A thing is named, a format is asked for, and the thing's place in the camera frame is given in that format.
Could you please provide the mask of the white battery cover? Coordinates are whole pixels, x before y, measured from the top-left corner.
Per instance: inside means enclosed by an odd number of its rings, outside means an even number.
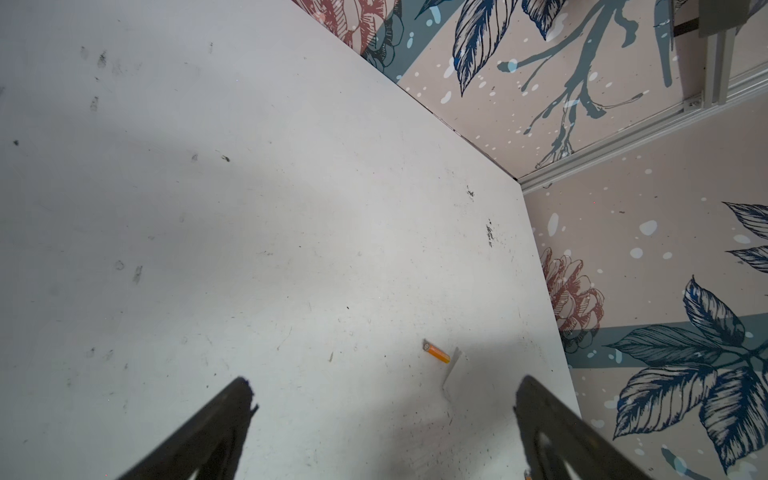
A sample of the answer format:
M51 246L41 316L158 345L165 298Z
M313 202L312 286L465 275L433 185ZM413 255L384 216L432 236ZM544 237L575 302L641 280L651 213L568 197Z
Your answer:
M455 370L456 366L461 362L462 358L463 358L463 351L460 348L456 347L454 352L453 352L453 355L450 358L450 362L448 364L448 368L447 368L447 371L446 371L446 374L445 374L445 378L444 378L443 383L441 385L443 390L446 390L446 388L447 388L447 386L449 384L449 380L450 380L450 378L452 376L452 373Z

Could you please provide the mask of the orange battery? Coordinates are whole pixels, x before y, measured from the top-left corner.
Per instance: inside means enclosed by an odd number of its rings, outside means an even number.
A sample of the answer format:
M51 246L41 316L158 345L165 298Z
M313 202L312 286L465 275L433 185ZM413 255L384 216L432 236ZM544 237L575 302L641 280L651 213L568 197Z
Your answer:
M445 364L450 364L451 363L451 357L445 351L443 351L439 347L435 346L431 342L429 342L427 340L424 340L422 342L422 348L423 348L423 350L426 353L428 353L432 357L438 359L439 361L441 361L441 362L443 362Z

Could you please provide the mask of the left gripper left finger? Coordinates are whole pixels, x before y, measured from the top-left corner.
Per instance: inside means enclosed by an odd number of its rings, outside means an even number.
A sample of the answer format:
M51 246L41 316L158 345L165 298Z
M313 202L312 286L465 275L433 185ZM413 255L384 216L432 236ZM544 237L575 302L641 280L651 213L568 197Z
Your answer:
M252 400L249 382L234 379L121 477L234 479L251 420L259 409Z

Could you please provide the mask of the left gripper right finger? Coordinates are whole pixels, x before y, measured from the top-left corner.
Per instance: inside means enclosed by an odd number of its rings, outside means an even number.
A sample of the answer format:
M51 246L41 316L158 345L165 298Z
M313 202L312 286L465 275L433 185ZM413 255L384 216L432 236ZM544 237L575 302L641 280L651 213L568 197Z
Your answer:
M514 407L532 479L645 479L534 377L523 378Z

